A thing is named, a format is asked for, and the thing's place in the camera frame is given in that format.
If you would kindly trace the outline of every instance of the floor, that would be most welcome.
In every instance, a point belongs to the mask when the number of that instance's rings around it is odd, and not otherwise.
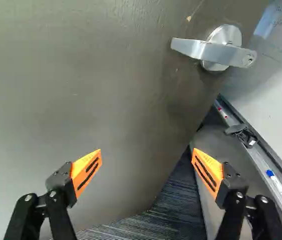
[[[150,210],[77,232],[77,238],[205,240],[202,209],[190,161],[188,147]]]

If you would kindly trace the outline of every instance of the marker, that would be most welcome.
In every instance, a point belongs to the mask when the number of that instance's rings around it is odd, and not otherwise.
[[[276,188],[279,190],[281,196],[282,196],[282,184],[277,179],[277,177],[274,175],[273,171],[268,169],[266,170],[266,174],[269,176],[269,178],[275,183]]]

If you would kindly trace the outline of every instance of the whiteboard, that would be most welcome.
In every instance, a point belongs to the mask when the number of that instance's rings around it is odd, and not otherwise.
[[[282,159],[282,0],[267,7],[247,47],[256,62],[232,68],[221,94]]]

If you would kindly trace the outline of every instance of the silver door handle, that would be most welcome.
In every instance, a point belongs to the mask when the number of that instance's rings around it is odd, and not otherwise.
[[[241,31],[233,25],[222,25],[207,41],[172,38],[171,48],[191,58],[201,60],[209,71],[223,71],[229,66],[248,68],[256,60],[256,51],[241,48]]]

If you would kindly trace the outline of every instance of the scuff mark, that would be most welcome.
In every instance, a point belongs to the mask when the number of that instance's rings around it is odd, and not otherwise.
[[[193,11],[193,13],[190,15],[190,16],[187,16],[186,17],[186,20],[188,22],[191,21],[192,17],[194,16],[194,14],[199,10],[199,8],[201,7],[202,3],[204,2],[205,0],[201,0],[201,2],[199,3],[199,5],[196,7],[196,9]]]

